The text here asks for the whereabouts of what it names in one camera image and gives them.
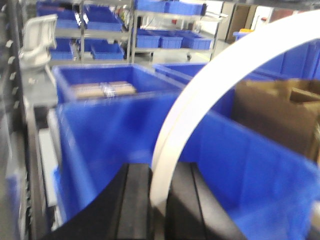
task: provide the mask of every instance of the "white chair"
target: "white chair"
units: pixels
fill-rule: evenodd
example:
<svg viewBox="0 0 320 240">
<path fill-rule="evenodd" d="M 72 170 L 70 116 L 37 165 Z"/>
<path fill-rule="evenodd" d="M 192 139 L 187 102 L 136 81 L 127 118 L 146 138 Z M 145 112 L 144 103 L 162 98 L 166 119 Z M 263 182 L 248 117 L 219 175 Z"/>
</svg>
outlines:
<svg viewBox="0 0 320 240">
<path fill-rule="evenodd" d="M 42 69 L 50 61 L 48 48 L 57 47 L 55 29 L 57 15 L 51 14 L 29 19 L 24 26 L 23 47 L 20 50 L 22 69 Z"/>
</svg>

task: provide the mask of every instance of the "blue plastic bin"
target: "blue plastic bin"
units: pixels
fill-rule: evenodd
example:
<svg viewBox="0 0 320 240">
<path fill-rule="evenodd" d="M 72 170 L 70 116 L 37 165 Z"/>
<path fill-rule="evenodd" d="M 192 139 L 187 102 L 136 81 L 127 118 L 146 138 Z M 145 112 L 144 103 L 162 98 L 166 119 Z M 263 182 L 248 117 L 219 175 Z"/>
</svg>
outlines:
<svg viewBox="0 0 320 240">
<path fill-rule="evenodd" d="M 135 9 L 148 12 L 164 13 L 165 1 L 159 0 L 135 0 Z"/>
<path fill-rule="evenodd" d="M 55 41 L 56 49 L 50 49 L 51 59 L 73 59 L 74 55 L 71 47 L 71 39 L 56 38 Z"/>
<path fill-rule="evenodd" d="M 165 12 L 179 15 L 201 15 L 203 5 L 181 1 L 167 1 Z"/>
<path fill-rule="evenodd" d="M 36 9 L 39 9 L 41 7 L 59 7 L 60 2 L 51 2 L 51 1 L 37 1 L 35 4 Z"/>
<path fill-rule="evenodd" d="M 320 59 L 320 40 L 313 40 L 282 53 L 256 69 L 262 75 L 278 76 L 279 79 L 314 79 Z"/>
<path fill-rule="evenodd" d="M 232 36 L 235 37 L 235 40 L 238 41 L 239 39 L 242 39 L 244 36 L 249 34 L 249 32 L 240 32 L 240 31 L 235 31 Z"/>
<path fill-rule="evenodd" d="M 206 63 L 161 63 L 154 64 L 156 72 L 187 85 Z"/>
<path fill-rule="evenodd" d="M 160 37 L 159 47 L 163 49 L 181 48 L 182 37 L 177 36 L 175 31 L 168 30 L 150 30 L 150 33 Z"/>
<path fill-rule="evenodd" d="M 176 31 L 178 36 L 183 37 L 182 47 L 187 49 L 199 49 L 199 50 L 208 50 L 210 49 L 210 45 L 212 40 L 203 38 L 199 34 L 184 30 L 184 31 Z"/>
<path fill-rule="evenodd" d="M 57 107 L 59 187 L 67 219 L 90 203 L 123 163 L 151 163 L 159 130 L 176 97 Z M 320 197 L 320 172 L 304 157 L 209 112 L 180 161 L 198 164 L 209 188 L 249 240 L 306 236 L 313 202 Z"/>
<path fill-rule="evenodd" d="M 37 16 L 45 16 L 50 14 L 57 14 L 58 19 L 56 22 L 56 28 L 61 29 L 77 29 L 79 28 L 75 12 L 72 10 L 66 10 L 61 7 L 39 7 L 36 11 Z"/>
<path fill-rule="evenodd" d="M 136 43 L 137 48 L 154 49 L 159 47 L 160 36 L 151 34 L 144 29 L 137 29 Z"/>
<path fill-rule="evenodd" d="M 91 53 L 94 59 L 123 60 L 125 52 L 118 43 L 108 44 L 108 42 L 91 45 Z"/>
<path fill-rule="evenodd" d="M 77 44 L 79 45 L 79 49 L 81 49 L 81 40 L 78 39 Z M 84 40 L 84 51 L 91 52 L 92 45 L 100 45 L 100 44 L 108 44 L 107 40 L 101 38 L 86 38 Z"/>
<path fill-rule="evenodd" d="M 123 22 L 121 19 L 113 14 L 109 8 L 99 8 L 98 10 L 84 9 L 88 17 L 87 29 L 105 30 L 119 32 L 122 30 Z"/>
<path fill-rule="evenodd" d="M 181 83 L 136 64 L 54 66 L 52 72 L 56 79 L 58 103 L 60 104 L 77 101 L 71 89 L 72 85 L 77 84 L 127 81 L 136 88 L 136 96 L 180 92 L 183 88 Z"/>
<path fill-rule="evenodd" d="M 86 11 L 107 11 L 109 14 L 111 14 L 110 8 L 108 6 L 98 6 L 98 5 L 93 5 L 93 4 L 85 4 L 84 9 Z"/>
</svg>

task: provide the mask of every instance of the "white plastic guide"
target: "white plastic guide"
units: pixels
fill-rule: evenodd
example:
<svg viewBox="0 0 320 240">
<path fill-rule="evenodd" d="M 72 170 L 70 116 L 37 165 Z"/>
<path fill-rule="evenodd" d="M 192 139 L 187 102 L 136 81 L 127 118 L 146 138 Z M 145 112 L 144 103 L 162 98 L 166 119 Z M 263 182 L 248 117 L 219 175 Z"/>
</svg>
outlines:
<svg viewBox="0 0 320 240">
<path fill-rule="evenodd" d="M 250 33 L 209 62 L 185 87 L 168 113 L 152 159 L 150 201 L 164 216 L 180 154 L 210 108 L 254 69 L 298 45 L 320 38 L 320 10 L 289 16 Z"/>
<path fill-rule="evenodd" d="M 51 59 L 48 48 L 56 48 L 55 29 L 57 15 L 30 18 L 24 26 L 20 65 L 23 69 L 44 67 Z"/>
</svg>

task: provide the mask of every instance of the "metal shelving rack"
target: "metal shelving rack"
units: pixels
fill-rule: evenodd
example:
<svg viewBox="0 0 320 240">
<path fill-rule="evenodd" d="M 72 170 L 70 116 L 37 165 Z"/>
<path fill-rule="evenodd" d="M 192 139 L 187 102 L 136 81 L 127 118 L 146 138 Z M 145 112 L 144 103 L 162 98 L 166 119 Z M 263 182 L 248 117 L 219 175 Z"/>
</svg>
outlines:
<svg viewBox="0 0 320 240">
<path fill-rule="evenodd" d="M 131 36 L 132 36 L 132 18 L 134 5 L 132 0 L 59 0 L 62 3 L 79 4 L 80 8 L 80 20 L 81 25 L 79 29 L 72 28 L 56 28 L 56 37 L 71 37 L 77 38 L 81 41 L 81 49 L 77 60 L 51 60 L 50 65 L 62 65 L 62 64 L 115 64 L 115 63 L 129 63 L 130 62 L 130 51 L 131 51 Z M 124 27 L 122 31 L 106 31 L 106 30 L 94 30 L 85 29 L 84 24 L 84 4 L 102 5 L 102 6 L 129 6 L 129 23 L 128 29 Z M 94 60 L 85 58 L 85 39 L 86 38 L 97 38 L 97 39 L 113 39 L 115 41 L 127 41 L 127 54 L 126 59 L 123 60 Z"/>
<path fill-rule="evenodd" d="M 209 22 L 217 22 L 218 27 L 220 24 L 220 21 L 222 20 L 222 17 L 217 15 L 217 17 L 205 15 L 179 15 L 179 14 L 172 14 L 172 13 L 162 13 L 162 12 L 151 12 L 151 11 L 141 11 L 141 10 L 135 10 L 133 15 L 133 35 L 132 35 L 132 54 L 131 54 L 131 62 L 135 62 L 135 54 L 136 53 L 151 53 L 151 56 L 154 52 L 159 51 L 168 51 L 168 52 L 185 52 L 187 54 L 187 59 L 191 59 L 191 53 L 210 53 L 210 60 L 212 59 L 215 47 L 216 47 L 216 36 L 215 34 L 213 36 L 213 44 L 212 47 L 208 50 L 202 50 L 202 49 L 191 49 L 191 48 L 141 48 L 136 47 L 136 38 L 137 38 L 137 26 L 138 26 L 138 17 L 161 17 L 163 19 L 176 19 L 176 20 L 188 20 L 188 21 L 209 21 Z"/>
</svg>

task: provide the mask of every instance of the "brown cardboard box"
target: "brown cardboard box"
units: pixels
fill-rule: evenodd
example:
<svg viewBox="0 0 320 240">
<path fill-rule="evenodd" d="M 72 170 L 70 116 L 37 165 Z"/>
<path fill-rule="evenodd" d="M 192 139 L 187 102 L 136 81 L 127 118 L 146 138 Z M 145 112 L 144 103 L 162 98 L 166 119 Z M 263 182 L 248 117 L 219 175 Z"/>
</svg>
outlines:
<svg viewBox="0 0 320 240">
<path fill-rule="evenodd" d="M 320 81 L 242 81 L 235 87 L 232 118 L 318 162 Z"/>
<path fill-rule="evenodd" d="M 78 99 L 133 95 L 137 92 L 127 81 L 77 84 L 73 85 L 72 89 Z"/>
</svg>

